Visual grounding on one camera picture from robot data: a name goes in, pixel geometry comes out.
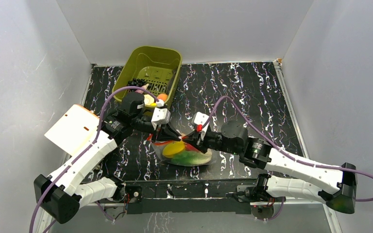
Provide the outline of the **red strawberry toy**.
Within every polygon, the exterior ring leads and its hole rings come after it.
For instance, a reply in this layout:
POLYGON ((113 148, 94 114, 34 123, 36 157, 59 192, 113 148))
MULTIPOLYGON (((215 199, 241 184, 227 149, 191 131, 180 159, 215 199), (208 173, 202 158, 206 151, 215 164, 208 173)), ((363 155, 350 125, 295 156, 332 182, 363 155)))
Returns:
POLYGON ((189 143, 185 143, 185 150, 201 153, 201 151, 199 149, 195 148, 193 145, 191 145, 189 143))

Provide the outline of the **yellow starfruit toy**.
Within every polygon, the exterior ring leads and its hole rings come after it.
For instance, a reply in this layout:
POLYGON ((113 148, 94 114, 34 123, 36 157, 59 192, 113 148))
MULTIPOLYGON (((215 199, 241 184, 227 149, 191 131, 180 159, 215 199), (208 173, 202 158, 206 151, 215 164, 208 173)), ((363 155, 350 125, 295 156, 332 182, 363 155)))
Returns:
POLYGON ((185 150, 185 144, 182 141, 170 142, 164 146, 162 150, 162 155, 165 158, 173 158, 175 155, 183 152, 185 150))

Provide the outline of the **clear zip bag orange zipper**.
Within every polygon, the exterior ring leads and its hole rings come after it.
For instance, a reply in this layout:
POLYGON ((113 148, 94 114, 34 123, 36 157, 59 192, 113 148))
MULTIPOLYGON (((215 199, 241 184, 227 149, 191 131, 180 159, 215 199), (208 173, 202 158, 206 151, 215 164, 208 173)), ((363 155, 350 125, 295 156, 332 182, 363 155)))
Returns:
POLYGON ((167 164, 184 167, 206 166, 217 160, 217 156, 211 149, 202 153, 184 141, 156 140, 152 142, 152 134, 149 135, 147 141, 150 142, 157 158, 167 164))

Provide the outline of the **green lettuce toy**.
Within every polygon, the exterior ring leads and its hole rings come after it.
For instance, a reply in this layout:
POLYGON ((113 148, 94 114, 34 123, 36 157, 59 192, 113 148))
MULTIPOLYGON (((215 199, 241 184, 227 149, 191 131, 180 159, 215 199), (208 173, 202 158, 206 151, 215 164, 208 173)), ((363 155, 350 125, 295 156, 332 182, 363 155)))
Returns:
POLYGON ((211 153, 198 153, 185 150, 173 158, 169 158, 169 163, 178 166, 200 166, 208 164, 211 160, 211 153))

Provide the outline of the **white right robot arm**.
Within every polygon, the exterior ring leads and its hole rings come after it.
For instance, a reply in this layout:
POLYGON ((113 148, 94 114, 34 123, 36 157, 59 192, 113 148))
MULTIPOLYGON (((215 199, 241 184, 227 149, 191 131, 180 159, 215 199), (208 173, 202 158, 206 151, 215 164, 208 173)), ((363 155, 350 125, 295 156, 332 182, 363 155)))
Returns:
POLYGON ((260 175, 254 187, 254 195, 260 201, 294 197, 321 202, 344 214, 355 212, 357 180, 353 164, 330 166, 274 149, 266 141, 249 136, 247 128, 237 121, 228 121, 220 132, 198 125, 183 141, 202 152, 212 149, 238 155, 239 161, 248 167, 289 175, 260 175))

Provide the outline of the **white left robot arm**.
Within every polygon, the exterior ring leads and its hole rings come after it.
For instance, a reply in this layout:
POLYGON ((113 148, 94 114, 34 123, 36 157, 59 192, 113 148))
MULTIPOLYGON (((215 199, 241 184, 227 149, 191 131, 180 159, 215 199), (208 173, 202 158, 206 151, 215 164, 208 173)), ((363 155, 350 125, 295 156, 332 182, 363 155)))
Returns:
POLYGON ((152 116, 144 115, 144 107, 144 96, 137 92, 126 94, 119 108, 109 115, 97 116, 75 104, 46 132, 47 139, 70 155, 57 170, 34 181, 38 205, 58 223, 67 223, 90 203, 125 198, 124 182, 118 178, 104 177, 87 184, 83 179, 134 131, 149 133, 152 141, 181 140, 181 134, 169 123, 170 112, 162 101, 152 116))

